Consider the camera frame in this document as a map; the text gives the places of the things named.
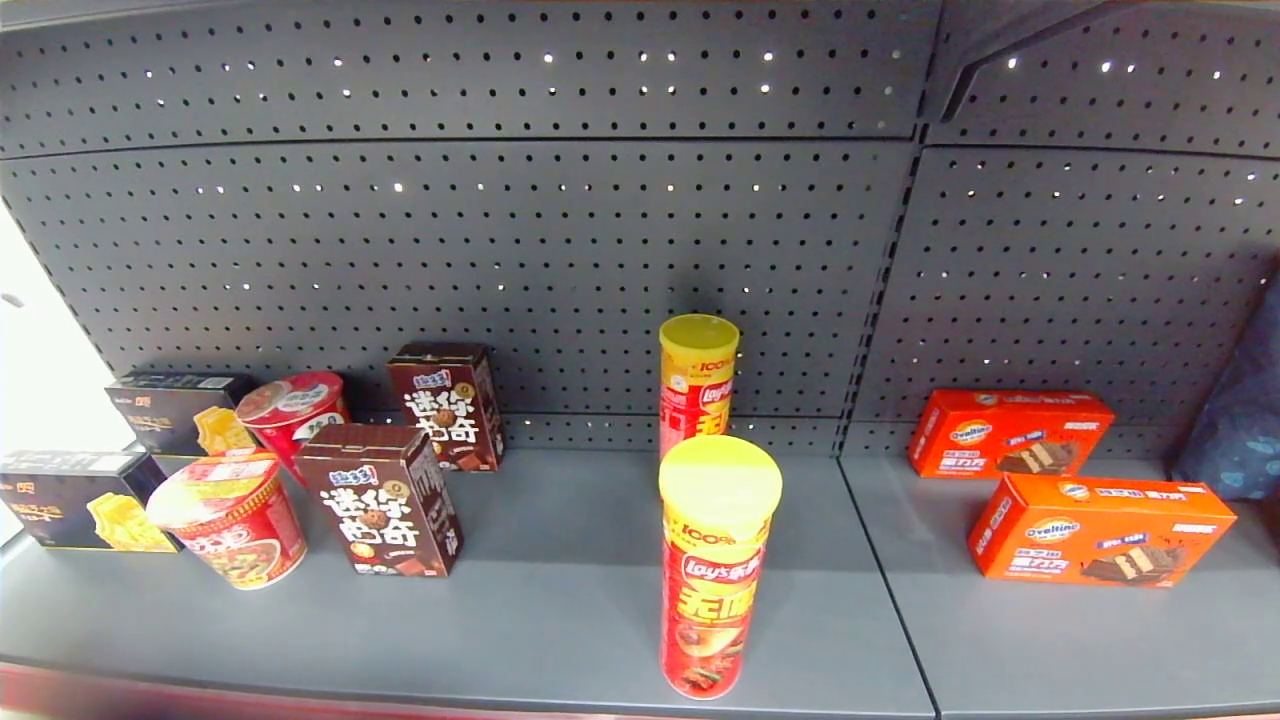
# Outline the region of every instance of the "chips can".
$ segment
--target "chips can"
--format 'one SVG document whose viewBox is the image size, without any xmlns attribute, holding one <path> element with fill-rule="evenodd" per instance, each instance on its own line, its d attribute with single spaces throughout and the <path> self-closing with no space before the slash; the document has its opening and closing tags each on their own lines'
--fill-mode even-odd
<svg viewBox="0 0 1280 720">
<path fill-rule="evenodd" d="M 151 493 L 147 518 L 242 591 L 265 588 L 297 568 L 307 541 L 260 448 L 201 457 Z"/>
<path fill-rule="evenodd" d="M 728 429 L 733 360 L 739 332 L 714 315 L 677 315 L 658 331 L 662 342 L 662 400 L 658 457 L 694 436 Z"/>
<path fill-rule="evenodd" d="M 658 470 L 663 501 L 662 673 L 712 700 L 742 671 L 751 603 L 782 473 L 745 439 L 699 436 Z"/>
<path fill-rule="evenodd" d="M 337 373 L 302 373 L 266 383 L 244 396 L 236 418 L 279 456 L 300 483 L 306 484 L 293 456 L 325 425 L 349 423 Z"/>
</svg>

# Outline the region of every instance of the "black box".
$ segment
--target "black box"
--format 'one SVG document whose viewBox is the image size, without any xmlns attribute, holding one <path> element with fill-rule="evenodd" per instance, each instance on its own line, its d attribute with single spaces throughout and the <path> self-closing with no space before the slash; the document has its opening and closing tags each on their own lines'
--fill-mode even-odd
<svg viewBox="0 0 1280 720">
<path fill-rule="evenodd" d="M 106 395 L 151 452 L 204 456 L 256 447 L 236 419 L 236 405 L 256 387 L 248 375 L 129 373 Z"/>
<path fill-rule="evenodd" d="M 0 459 L 0 500 L 45 547 L 178 552 L 143 511 L 164 480 L 145 452 L 20 450 Z"/>
</svg>

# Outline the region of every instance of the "chocolate box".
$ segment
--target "chocolate box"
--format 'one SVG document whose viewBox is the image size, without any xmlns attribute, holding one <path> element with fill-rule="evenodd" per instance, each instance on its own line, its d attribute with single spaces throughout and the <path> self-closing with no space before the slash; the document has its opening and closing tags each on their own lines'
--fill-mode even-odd
<svg viewBox="0 0 1280 720">
<path fill-rule="evenodd" d="M 988 578 L 1167 588 L 1234 521 L 1201 483 L 1009 473 L 969 550 Z"/>
<path fill-rule="evenodd" d="M 1085 392 L 936 389 L 908 452 L 925 478 L 1074 475 L 1114 419 Z"/>
<path fill-rule="evenodd" d="M 22 450 L 0 459 L 0 500 L 45 547 L 178 552 L 143 510 L 164 479 L 145 452 Z"/>
<path fill-rule="evenodd" d="M 425 430 L 325 425 L 294 461 L 357 573 L 449 574 L 462 528 Z"/>
<path fill-rule="evenodd" d="M 248 375 L 129 373 L 106 395 L 151 452 L 204 456 L 256 447 L 236 419 L 236 405 L 256 387 Z"/>
<path fill-rule="evenodd" d="M 498 469 L 502 415 L 483 345 L 410 343 L 390 359 L 388 370 L 404 418 L 428 432 L 440 468 Z"/>
</svg>

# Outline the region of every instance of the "yellow pasta image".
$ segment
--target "yellow pasta image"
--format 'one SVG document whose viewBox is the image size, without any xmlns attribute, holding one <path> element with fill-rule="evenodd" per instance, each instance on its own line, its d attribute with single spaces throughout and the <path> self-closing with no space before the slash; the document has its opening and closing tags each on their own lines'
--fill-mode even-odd
<svg viewBox="0 0 1280 720">
<path fill-rule="evenodd" d="M 244 425 L 236 419 L 236 411 L 227 407 L 209 407 L 196 414 L 196 429 L 200 437 L 196 442 L 209 455 L 218 455 L 237 447 L 256 447 Z"/>
<path fill-rule="evenodd" d="M 96 524 L 95 532 L 113 550 L 132 552 L 178 552 L 159 528 L 147 520 L 136 497 L 105 493 L 86 506 Z"/>
</svg>

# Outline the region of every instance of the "lay's chips can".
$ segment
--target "lay's chips can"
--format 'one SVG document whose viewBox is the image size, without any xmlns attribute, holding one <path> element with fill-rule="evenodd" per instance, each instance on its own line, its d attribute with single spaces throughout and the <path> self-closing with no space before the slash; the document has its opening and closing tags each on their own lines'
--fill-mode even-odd
<svg viewBox="0 0 1280 720">
<path fill-rule="evenodd" d="M 739 332 L 714 315 L 677 315 L 658 331 L 662 400 L 658 457 L 685 438 L 723 434 L 733 395 Z"/>
<path fill-rule="evenodd" d="M 663 501 L 662 673 L 712 700 L 742 671 L 751 605 L 782 473 L 745 439 L 699 436 L 658 470 Z"/>
</svg>

